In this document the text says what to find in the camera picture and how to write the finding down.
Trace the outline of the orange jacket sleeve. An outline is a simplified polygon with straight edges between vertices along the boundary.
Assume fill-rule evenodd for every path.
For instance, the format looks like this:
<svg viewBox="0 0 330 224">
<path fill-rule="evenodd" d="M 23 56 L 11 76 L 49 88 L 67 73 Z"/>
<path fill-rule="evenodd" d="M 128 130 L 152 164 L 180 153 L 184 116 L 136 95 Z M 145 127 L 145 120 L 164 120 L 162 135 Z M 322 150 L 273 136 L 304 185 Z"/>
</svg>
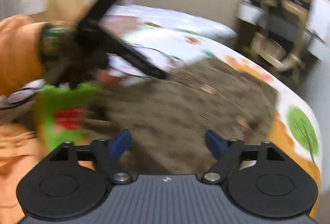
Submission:
<svg viewBox="0 0 330 224">
<path fill-rule="evenodd" d="M 16 187 L 40 159 L 40 145 L 13 120 L 31 110 L 34 87 L 57 49 L 72 45 L 72 31 L 16 15 L 1 21 L 1 223 L 18 223 L 24 213 Z"/>
</svg>

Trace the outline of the cartoon animal play mat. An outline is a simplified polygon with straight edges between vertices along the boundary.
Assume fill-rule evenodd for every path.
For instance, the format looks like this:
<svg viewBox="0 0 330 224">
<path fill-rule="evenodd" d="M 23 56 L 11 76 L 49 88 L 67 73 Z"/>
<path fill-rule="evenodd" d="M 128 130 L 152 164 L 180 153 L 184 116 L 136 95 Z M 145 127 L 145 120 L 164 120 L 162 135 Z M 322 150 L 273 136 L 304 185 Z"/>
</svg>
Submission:
<svg viewBox="0 0 330 224">
<path fill-rule="evenodd" d="M 316 181 L 262 142 L 275 91 L 217 58 L 108 92 L 125 127 L 159 174 L 120 181 L 121 136 L 60 146 L 43 162 L 33 213 L 66 223 L 312 223 Z"/>
</svg>

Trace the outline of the pink gift box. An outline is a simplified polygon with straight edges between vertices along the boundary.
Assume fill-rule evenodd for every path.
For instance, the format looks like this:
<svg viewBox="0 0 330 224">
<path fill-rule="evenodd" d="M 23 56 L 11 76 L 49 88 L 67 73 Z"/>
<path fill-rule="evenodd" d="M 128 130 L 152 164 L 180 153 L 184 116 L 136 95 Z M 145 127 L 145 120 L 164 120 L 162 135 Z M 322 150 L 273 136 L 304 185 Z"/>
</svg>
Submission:
<svg viewBox="0 0 330 224">
<path fill-rule="evenodd" d="M 112 32 L 116 36 L 123 36 L 126 33 L 139 29 L 144 22 L 136 16 L 126 15 L 105 15 L 100 26 Z"/>
</svg>

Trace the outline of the beige mesh office chair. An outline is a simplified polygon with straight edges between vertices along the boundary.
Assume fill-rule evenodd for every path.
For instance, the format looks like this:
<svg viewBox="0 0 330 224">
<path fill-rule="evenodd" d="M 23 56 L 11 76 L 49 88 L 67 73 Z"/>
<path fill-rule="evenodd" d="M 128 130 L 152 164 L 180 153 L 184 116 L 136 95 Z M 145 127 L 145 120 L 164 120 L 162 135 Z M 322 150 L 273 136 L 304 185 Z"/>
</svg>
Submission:
<svg viewBox="0 0 330 224">
<path fill-rule="evenodd" d="M 261 0 L 263 15 L 251 41 L 251 57 L 277 76 L 298 81 L 308 12 L 289 0 Z"/>
</svg>

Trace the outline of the beige upholstered headboard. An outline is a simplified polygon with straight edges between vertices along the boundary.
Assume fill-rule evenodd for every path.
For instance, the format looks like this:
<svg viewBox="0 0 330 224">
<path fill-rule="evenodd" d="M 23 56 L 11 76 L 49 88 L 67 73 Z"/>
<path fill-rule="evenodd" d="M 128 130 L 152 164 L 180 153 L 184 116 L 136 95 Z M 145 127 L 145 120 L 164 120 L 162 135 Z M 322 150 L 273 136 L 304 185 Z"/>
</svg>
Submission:
<svg viewBox="0 0 330 224">
<path fill-rule="evenodd" d="M 133 4 L 199 16 L 236 31 L 240 0 L 133 0 Z"/>
</svg>

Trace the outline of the brown polka dot garment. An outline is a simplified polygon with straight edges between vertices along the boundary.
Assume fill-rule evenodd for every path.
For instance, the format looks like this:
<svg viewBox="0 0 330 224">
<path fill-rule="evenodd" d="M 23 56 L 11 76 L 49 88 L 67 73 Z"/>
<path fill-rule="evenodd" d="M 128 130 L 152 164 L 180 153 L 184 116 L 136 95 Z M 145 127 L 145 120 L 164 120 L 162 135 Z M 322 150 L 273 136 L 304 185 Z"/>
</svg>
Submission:
<svg viewBox="0 0 330 224">
<path fill-rule="evenodd" d="M 276 101 L 270 85 L 212 57 L 174 69 L 166 80 L 96 94 L 83 128 L 92 139 L 128 129 L 133 144 L 121 161 L 133 174 L 201 175 L 215 162 L 205 131 L 258 145 Z"/>
</svg>

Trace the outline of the white desk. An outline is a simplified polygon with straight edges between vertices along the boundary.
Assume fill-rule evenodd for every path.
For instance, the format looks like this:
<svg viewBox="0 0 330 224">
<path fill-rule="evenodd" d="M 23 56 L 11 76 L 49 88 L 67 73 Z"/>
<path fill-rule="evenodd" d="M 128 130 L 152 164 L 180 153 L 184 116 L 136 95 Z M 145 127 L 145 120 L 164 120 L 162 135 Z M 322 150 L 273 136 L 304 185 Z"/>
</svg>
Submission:
<svg viewBox="0 0 330 224">
<path fill-rule="evenodd" d="M 264 14 L 265 11 L 257 6 L 251 5 L 247 2 L 240 2 L 237 18 L 243 22 L 258 25 Z"/>
</svg>

